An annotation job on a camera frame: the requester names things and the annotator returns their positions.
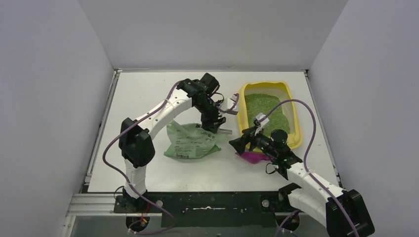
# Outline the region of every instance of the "white wall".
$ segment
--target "white wall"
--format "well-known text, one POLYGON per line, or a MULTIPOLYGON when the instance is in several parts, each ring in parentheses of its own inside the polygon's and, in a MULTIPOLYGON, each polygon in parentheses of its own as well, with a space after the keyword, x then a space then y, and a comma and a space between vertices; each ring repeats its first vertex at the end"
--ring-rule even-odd
POLYGON ((79 0, 115 68, 308 69, 347 0, 79 0))
POLYGON ((76 0, 0 3, 0 235, 58 236, 112 66, 76 0))
POLYGON ((377 237, 419 236, 419 1, 350 0, 309 71, 344 186, 377 237))

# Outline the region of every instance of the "tabletop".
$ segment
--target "tabletop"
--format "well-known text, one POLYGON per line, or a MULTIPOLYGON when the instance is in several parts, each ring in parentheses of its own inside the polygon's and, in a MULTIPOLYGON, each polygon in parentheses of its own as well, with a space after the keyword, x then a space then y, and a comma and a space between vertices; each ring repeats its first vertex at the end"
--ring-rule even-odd
MULTIPOLYGON (((205 72, 122 72, 120 73, 103 136, 94 161, 89 192, 113 192, 124 185, 124 178, 105 165, 102 154, 109 142, 121 129, 121 122, 127 117, 135 119, 167 96, 170 88, 182 79, 200 79, 205 72)), ((303 72, 210 72, 220 83, 218 92, 226 98, 237 92, 243 84, 253 81, 285 81, 294 99, 306 102, 316 116, 317 132, 308 154, 308 166, 326 180, 337 185, 331 156, 320 127, 310 90, 303 72)), ((295 104, 303 133, 302 144, 294 153, 303 158, 313 131, 313 122, 305 107, 295 104)), ((233 130, 228 140, 240 136, 237 118, 225 115, 227 122, 221 128, 233 130)), ((200 113, 191 108, 176 117, 179 124, 200 122, 200 113)), ((265 173, 266 161, 251 164, 235 154, 228 142, 218 144, 221 151, 201 159, 168 158, 163 155, 170 141, 163 128, 153 140, 156 155, 147 165, 146 187, 149 192, 245 192, 275 191, 289 184, 281 175, 265 173)), ((121 150, 115 143, 107 153, 107 160, 125 170, 121 150)))

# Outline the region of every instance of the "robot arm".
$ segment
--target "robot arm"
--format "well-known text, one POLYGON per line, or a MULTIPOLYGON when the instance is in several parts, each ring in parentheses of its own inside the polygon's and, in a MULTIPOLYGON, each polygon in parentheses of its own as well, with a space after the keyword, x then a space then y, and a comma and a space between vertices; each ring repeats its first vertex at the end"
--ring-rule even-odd
POLYGON ((356 190, 346 191, 328 182, 320 175, 306 171, 303 161, 287 146, 288 135, 285 131, 274 130, 270 137, 260 131, 269 122, 263 114, 256 116, 255 126, 243 130, 242 137, 230 141, 239 154, 244 153, 250 143, 250 151, 259 148, 274 165, 276 171, 292 184, 279 190, 279 199, 290 206, 300 209, 326 227, 331 237, 354 236, 352 228, 338 208, 332 196, 324 190, 326 188, 341 203, 348 213, 360 237, 374 233, 374 225, 361 195, 356 190))
MULTIPOLYGON (((125 158, 126 175, 140 194, 144 194, 147 190, 145 185, 146 168, 155 154, 152 140, 172 119, 183 111, 195 107, 201 112, 202 129, 217 133, 220 125, 225 123, 225 117, 220 115, 218 105, 211 99, 218 88, 218 81, 208 73, 201 80, 182 80, 177 84, 172 95, 162 102, 164 106, 158 112, 152 114, 162 104, 135 120, 126 118, 122 122, 121 131, 124 131, 136 121, 152 114, 121 137, 119 141, 122 156, 125 158)), ((238 106, 235 105, 228 113, 236 114, 237 110, 238 106)), ((123 189, 123 195, 134 206, 137 206, 140 201, 139 196, 127 182, 123 189)))

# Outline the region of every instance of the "round bolt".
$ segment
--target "round bolt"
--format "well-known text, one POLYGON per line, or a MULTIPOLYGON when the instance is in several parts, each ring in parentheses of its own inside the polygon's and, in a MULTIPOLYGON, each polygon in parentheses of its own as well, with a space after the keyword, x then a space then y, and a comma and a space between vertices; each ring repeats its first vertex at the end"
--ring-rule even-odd
POLYGON ((262 201, 262 206, 263 206, 263 207, 269 207, 269 201, 268 201, 268 200, 266 200, 266 199, 265 199, 265 200, 263 200, 263 201, 262 201))
POLYGON ((160 201, 160 200, 157 200, 156 205, 159 206, 159 207, 162 207, 163 206, 163 202, 160 201))

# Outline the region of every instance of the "yellow plastic tray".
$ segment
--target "yellow plastic tray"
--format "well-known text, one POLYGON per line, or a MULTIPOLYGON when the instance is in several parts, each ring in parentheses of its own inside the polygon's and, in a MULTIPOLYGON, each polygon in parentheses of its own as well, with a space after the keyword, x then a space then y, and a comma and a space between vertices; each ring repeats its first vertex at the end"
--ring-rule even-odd
MULTIPOLYGON (((239 113, 237 114, 237 121, 239 122, 239 130, 241 134, 243 134, 242 130, 249 128, 245 95, 259 93, 268 94, 278 97, 280 101, 293 98, 291 96, 290 88, 284 81, 259 81, 246 83, 242 86, 242 88, 240 88, 238 93, 239 113)), ((302 132, 298 122, 298 116, 294 102, 283 104, 282 112, 284 113, 285 117, 287 117, 290 124, 290 134, 288 134, 287 145, 291 149, 297 148, 302 143, 302 132)), ((259 149, 255 149, 254 152, 262 153, 262 151, 259 149)))

